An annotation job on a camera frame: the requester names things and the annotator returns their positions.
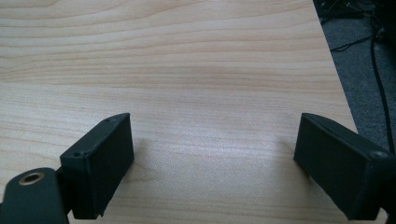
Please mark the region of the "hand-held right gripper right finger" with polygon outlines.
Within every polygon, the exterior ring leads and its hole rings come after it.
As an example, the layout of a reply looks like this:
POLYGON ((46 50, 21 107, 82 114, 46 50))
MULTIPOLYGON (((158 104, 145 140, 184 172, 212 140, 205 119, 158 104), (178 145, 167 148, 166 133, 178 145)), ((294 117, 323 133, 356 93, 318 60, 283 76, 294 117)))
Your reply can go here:
POLYGON ((319 115, 303 113, 293 159, 349 220, 396 220, 396 155, 319 115))

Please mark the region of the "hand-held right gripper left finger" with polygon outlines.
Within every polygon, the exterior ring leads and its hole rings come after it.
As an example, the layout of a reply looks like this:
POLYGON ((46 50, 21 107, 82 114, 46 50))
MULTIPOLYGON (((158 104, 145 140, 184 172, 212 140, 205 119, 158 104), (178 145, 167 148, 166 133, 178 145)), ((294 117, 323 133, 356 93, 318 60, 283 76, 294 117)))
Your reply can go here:
POLYGON ((61 156, 64 178, 74 189, 76 219, 96 219, 134 161, 130 115, 100 121, 61 156))

